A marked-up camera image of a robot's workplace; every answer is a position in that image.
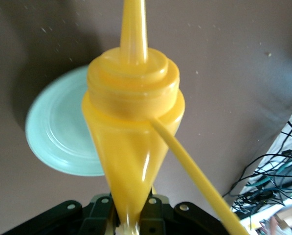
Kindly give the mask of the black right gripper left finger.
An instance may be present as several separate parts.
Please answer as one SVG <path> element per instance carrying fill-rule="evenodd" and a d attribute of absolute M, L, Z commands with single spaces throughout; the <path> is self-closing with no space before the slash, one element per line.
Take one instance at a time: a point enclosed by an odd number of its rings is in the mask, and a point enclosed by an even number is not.
<path fill-rule="evenodd" d="M 116 212 L 110 194 L 94 196 L 87 206 L 64 201 L 3 235 L 115 235 Z"/>

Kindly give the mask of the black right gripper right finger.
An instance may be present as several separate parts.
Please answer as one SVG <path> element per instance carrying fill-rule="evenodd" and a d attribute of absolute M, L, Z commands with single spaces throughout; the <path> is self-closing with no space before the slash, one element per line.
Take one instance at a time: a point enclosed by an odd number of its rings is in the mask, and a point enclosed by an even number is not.
<path fill-rule="evenodd" d="M 139 235 L 228 235 L 222 223 L 193 203 L 172 207 L 163 195 L 150 195 L 140 214 Z"/>

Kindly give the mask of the yellow mustard squeeze bottle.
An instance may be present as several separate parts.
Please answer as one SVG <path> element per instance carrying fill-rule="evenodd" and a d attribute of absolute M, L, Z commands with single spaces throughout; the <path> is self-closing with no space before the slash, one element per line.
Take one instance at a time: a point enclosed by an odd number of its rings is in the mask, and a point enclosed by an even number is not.
<path fill-rule="evenodd" d="M 208 178 L 175 138 L 184 114 L 177 65 L 149 48 L 145 0 L 124 0 L 120 46 L 88 68 L 82 111 L 125 235 L 141 235 L 141 212 L 168 150 L 229 235 L 247 235 Z"/>

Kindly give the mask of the mint green plate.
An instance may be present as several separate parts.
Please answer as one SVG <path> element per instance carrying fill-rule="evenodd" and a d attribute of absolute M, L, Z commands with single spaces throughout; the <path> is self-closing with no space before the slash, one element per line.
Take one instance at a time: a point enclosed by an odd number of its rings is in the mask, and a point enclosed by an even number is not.
<path fill-rule="evenodd" d="M 35 156 L 45 165 L 76 176 L 104 174 L 83 117 L 88 67 L 73 69 L 47 85 L 33 101 L 25 135 Z"/>

